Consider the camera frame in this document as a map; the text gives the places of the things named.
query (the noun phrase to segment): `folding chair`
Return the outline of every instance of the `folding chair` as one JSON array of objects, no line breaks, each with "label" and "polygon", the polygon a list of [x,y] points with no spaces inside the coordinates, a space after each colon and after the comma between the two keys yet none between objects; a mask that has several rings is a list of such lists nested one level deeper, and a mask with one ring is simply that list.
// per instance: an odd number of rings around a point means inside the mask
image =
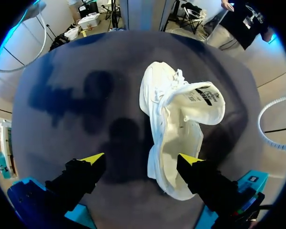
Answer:
[{"label": "folding chair", "polygon": [[184,9],[185,14],[180,24],[180,28],[189,25],[193,34],[196,34],[198,26],[205,20],[206,10],[203,10],[197,6],[193,6],[189,2],[182,4],[181,7]]},{"label": "folding chair", "polygon": [[[111,0],[108,0],[108,3],[105,5],[101,5],[101,7],[104,10],[106,10],[105,20],[110,19],[111,12],[112,12],[112,10],[109,9],[111,7]],[[121,6],[120,6],[119,2],[117,1],[117,4],[115,5],[115,10],[116,10],[117,16],[119,17],[118,20],[120,20],[120,17],[121,17],[121,9],[120,8],[121,8]]]}]

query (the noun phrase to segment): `white cable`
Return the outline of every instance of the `white cable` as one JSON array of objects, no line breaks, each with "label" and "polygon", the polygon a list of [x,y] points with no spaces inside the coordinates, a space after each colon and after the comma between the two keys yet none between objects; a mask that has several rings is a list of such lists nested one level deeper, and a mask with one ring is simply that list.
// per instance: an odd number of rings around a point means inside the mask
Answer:
[{"label": "white cable", "polygon": [[259,113],[258,115],[258,119],[257,119],[257,128],[258,128],[258,131],[260,133],[260,135],[262,136],[263,140],[270,146],[274,147],[274,148],[277,148],[277,149],[281,149],[281,150],[286,150],[286,145],[282,145],[280,143],[277,143],[277,142],[274,142],[272,140],[270,140],[268,137],[266,137],[266,135],[264,134],[264,132],[262,131],[262,128],[261,128],[261,117],[263,115],[263,113],[265,112],[265,110],[267,110],[269,107],[273,106],[274,104],[277,104],[279,102],[282,102],[286,100],[286,96],[285,97],[282,97],[280,99],[277,99],[277,100],[274,100],[273,102],[267,104],[263,109],[262,111]]},{"label": "white cable", "polygon": [[46,41],[47,41],[47,25],[46,25],[46,22],[44,21],[43,17],[42,17],[42,14],[41,14],[41,9],[39,7],[39,14],[40,14],[40,18],[41,18],[41,22],[42,22],[42,25],[43,25],[43,28],[44,28],[44,39],[43,39],[43,45],[41,47],[41,50],[40,52],[37,54],[37,56],[31,61],[29,62],[28,64],[25,64],[24,66],[21,66],[19,68],[15,68],[15,69],[12,69],[12,70],[2,70],[0,69],[0,73],[12,73],[12,72],[15,72],[15,71],[19,71],[21,69],[24,69],[25,67],[29,66],[31,63],[33,63],[42,53],[42,51],[44,50],[44,47],[46,45]]}]

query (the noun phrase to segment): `white wall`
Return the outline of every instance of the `white wall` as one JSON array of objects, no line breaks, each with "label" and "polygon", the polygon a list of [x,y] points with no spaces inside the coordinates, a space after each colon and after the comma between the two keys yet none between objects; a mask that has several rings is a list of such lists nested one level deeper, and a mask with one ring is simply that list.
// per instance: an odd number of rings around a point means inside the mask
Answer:
[{"label": "white wall", "polygon": [[[47,4],[42,11],[46,24],[49,24],[55,35],[63,33],[72,24],[73,18],[66,0],[44,0]],[[8,40],[5,47],[23,63],[29,63],[38,54],[43,42],[43,28],[36,18],[28,19],[16,29],[13,36]],[[52,40],[47,36],[47,42],[42,54],[49,51]],[[22,65],[17,62],[6,50],[0,54],[0,68],[4,70],[14,69]],[[17,85],[22,71],[13,73],[0,73],[0,77]],[[0,81],[0,109],[12,111],[12,103],[15,94],[15,88],[8,86]]]},{"label": "white wall", "polygon": [[206,21],[213,18],[222,10],[220,0],[188,0],[188,2],[206,10]]}]

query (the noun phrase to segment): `floor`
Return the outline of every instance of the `floor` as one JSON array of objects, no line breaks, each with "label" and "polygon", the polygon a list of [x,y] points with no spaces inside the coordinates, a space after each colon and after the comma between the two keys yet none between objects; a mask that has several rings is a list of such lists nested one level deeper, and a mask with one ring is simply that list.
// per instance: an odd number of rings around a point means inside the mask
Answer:
[{"label": "floor", "polygon": [[[119,21],[119,26],[120,27],[123,26],[122,19]],[[110,19],[105,20],[105,14],[101,14],[100,24],[97,27],[94,27],[91,31],[87,31],[87,36],[107,32],[108,29],[111,27],[112,25],[110,24]],[[171,22],[171,21],[167,25],[166,32],[175,33],[175,34],[179,34],[182,36],[187,36],[187,37],[199,40],[199,37],[193,35],[189,30],[183,29],[183,28],[180,29],[178,24],[176,24],[175,22]],[[82,37],[83,37],[82,34],[80,34],[77,39],[80,39]],[[282,75],[279,79],[273,80],[267,85],[258,87],[258,92],[260,93],[262,105],[266,105],[269,101],[272,100],[272,98],[270,98],[271,95],[269,94],[273,92],[273,89],[281,91],[282,95],[286,94],[286,74]],[[275,109],[277,110],[286,109],[286,103],[282,104],[282,106],[276,107]],[[4,113],[0,113],[0,117],[11,119],[10,115],[4,114]],[[275,129],[276,124],[277,124],[275,117],[271,116],[271,113],[270,113],[270,115],[268,115],[266,119],[268,119],[268,121],[267,120],[266,121],[268,123],[271,123],[272,125],[271,127],[269,127],[269,129],[273,129],[273,128]],[[285,120],[286,122],[286,115],[282,114],[280,120]],[[286,143],[286,131],[284,132],[284,134],[277,132],[277,133],[268,134],[268,136],[271,139]],[[282,152],[282,151],[276,150],[274,148],[270,148],[265,145],[263,162],[261,164],[260,170],[268,172],[270,174],[268,182],[264,190],[266,198],[263,204],[273,203],[279,191],[281,190],[282,185],[285,182],[286,152]],[[0,184],[5,193],[14,181],[15,179],[4,180],[2,176],[0,175]]]}]

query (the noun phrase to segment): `white sneaker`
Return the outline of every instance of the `white sneaker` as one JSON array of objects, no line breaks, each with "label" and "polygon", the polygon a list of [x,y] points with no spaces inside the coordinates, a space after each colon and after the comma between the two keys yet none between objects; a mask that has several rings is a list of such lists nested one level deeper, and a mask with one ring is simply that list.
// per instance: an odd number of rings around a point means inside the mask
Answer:
[{"label": "white sneaker", "polygon": [[203,140],[198,123],[215,125],[225,114],[225,101],[211,82],[188,83],[182,71],[153,62],[144,73],[140,108],[150,117],[154,146],[148,157],[147,176],[178,200],[194,195],[177,172],[177,156],[198,157]]}]

